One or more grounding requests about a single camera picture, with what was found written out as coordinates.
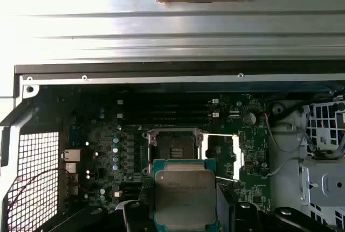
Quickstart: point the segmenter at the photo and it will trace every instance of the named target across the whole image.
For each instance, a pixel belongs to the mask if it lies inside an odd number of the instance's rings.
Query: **red wire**
[[[50,172],[50,171],[54,171],[54,170],[57,170],[57,171],[64,171],[67,173],[67,175],[69,176],[69,178],[71,178],[74,183],[76,183],[76,185],[78,186],[78,188],[80,188],[81,190],[83,190],[85,193],[89,193],[88,190],[86,190],[85,188],[82,187],[82,185],[80,183],[78,183],[74,178],[73,178],[73,175],[71,175],[71,173],[63,168],[53,168],[53,169],[49,169],[49,170],[46,170],[46,171],[43,171],[37,175],[35,175],[33,178],[30,179],[30,181],[24,185],[22,187],[22,189],[20,190],[20,192],[18,193],[18,195],[15,197],[15,199],[13,200],[13,202],[11,204],[9,204],[8,208],[7,208],[7,215],[10,213],[11,211],[11,208],[14,206],[14,204],[16,204],[16,202],[18,201],[18,198],[19,196],[24,192],[24,190],[27,188],[27,186],[29,184],[31,184],[36,178],[38,178],[39,176],[41,176],[42,174],[44,173],[47,173],[47,172]]]

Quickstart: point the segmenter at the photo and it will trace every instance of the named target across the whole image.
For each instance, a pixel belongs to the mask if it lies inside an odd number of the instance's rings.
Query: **green circuit board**
[[[76,117],[69,124],[70,147],[87,150],[89,156],[93,154],[89,161],[82,161],[78,167],[79,181],[93,184],[92,195],[83,200],[90,205],[106,207],[111,212],[119,202],[137,198],[142,183],[152,180],[143,173],[149,164],[148,140],[143,134],[157,128],[198,128],[206,133],[239,136],[244,153],[240,181],[220,182],[229,184],[239,200],[253,202],[269,212],[265,110],[263,95],[242,94],[179,94],[156,97],[154,101],[148,96],[133,100],[122,95],[97,105],[83,106],[76,110]],[[182,133],[171,136],[182,136]],[[210,137],[207,154],[216,160],[216,176],[232,178],[236,155],[231,137]],[[102,170],[102,174],[95,172],[85,179],[85,170]]]

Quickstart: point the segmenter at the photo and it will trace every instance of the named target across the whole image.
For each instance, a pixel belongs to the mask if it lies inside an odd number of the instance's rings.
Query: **wire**
[[[216,178],[220,179],[220,180],[230,181],[230,182],[238,182],[238,180],[230,179],[230,178],[225,178],[225,177],[216,177]]]
[[[338,148],[333,151],[332,153],[324,152],[324,151],[316,151],[314,152],[316,158],[321,159],[340,159],[344,157],[344,151],[345,151],[345,135],[343,135],[343,138],[341,139],[341,142],[338,146]]]
[[[271,173],[268,173],[268,174],[267,174],[267,177],[271,177],[271,176],[277,174],[280,170],[282,170],[282,168],[283,168],[287,163],[289,163],[290,161],[293,161],[293,160],[298,160],[298,161],[300,161],[300,162],[303,161],[302,158],[298,158],[298,157],[290,158],[290,159],[288,159],[287,161],[285,161],[285,162],[284,162],[280,167],[278,167],[276,170],[272,171]]]
[[[282,149],[282,148],[279,146],[278,142],[275,140],[275,138],[274,138],[274,136],[273,136],[273,134],[272,134],[272,130],[271,130],[270,123],[269,123],[269,121],[268,121],[267,113],[264,113],[264,115],[265,115],[265,122],[266,122],[266,125],[267,125],[268,133],[270,134],[270,137],[271,137],[271,139],[272,139],[274,145],[278,148],[278,150],[280,150],[281,152],[284,152],[284,153],[293,153],[293,152],[295,152],[295,151],[301,146],[302,141],[303,141],[303,138],[304,138],[304,134],[306,133],[306,131],[302,133],[301,141],[300,141],[300,143],[297,145],[296,148],[294,148],[293,150],[284,150],[284,149]]]
[[[47,172],[51,172],[51,171],[63,171],[63,172],[66,172],[67,175],[69,176],[69,178],[71,178],[73,180],[74,183],[76,183],[76,185],[81,189],[83,190],[85,193],[88,193],[88,190],[86,190],[85,188],[82,187],[81,184],[79,184],[74,178],[73,178],[73,175],[70,174],[69,171],[63,169],[63,168],[53,168],[53,169],[49,169],[49,170],[46,170],[46,171],[43,171],[37,175],[35,175],[33,178],[30,179],[29,182],[27,182],[26,185],[24,185],[21,190],[19,191],[18,195],[15,197],[15,199],[13,200],[13,202],[11,204],[9,204],[8,206],[8,209],[7,209],[7,214],[9,214],[9,212],[11,211],[12,207],[17,203],[18,201],[18,198],[19,196],[25,191],[25,189],[28,187],[29,184],[31,184],[33,181],[35,181],[35,179],[37,179],[39,176],[41,176],[42,174],[45,174]]]
[[[340,95],[343,95],[344,92],[345,92],[345,87],[342,87],[339,91],[330,93],[328,95],[314,96],[311,99],[297,103],[296,105],[285,109],[283,112],[281,112],[277,115],[270,116],[270,123],[274,124],[274,123],[284,119],[285,117],[289,116],[290,114],[292,114],[293,112],[295,112],[296,110],[300,109],[303,106],[307,106],[307,105],[310,105],[313,103],[325,103],[325,102],[332,101],[333,98],[340,96]]]

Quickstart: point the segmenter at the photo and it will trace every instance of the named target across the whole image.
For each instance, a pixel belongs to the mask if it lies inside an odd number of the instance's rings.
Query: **perforated metal panel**
[[[20,136],[18,177],[8,194],[9,231],[34,231],[57,213],[58,170],[52,169],[58,168],[58,147],[58,132]]]
[[[336,150],[345,132],[345,101],[315,104],[307,133],[322,150]]]

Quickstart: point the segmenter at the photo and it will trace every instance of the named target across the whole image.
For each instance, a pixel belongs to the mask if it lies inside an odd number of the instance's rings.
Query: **computer motherboard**
[[[81,149],[76,172],[88,190],[72,192],[80,201],[112,212],[138,199],[155,159],[200,158],[198,143],[213,134],[205,154],[216,160],[219,182],[270,211],[263,95],[123,93],[81,102],[68,120],[69,148]],[[234,178],[233,135],[243,153],[239,181],[225,180]]]

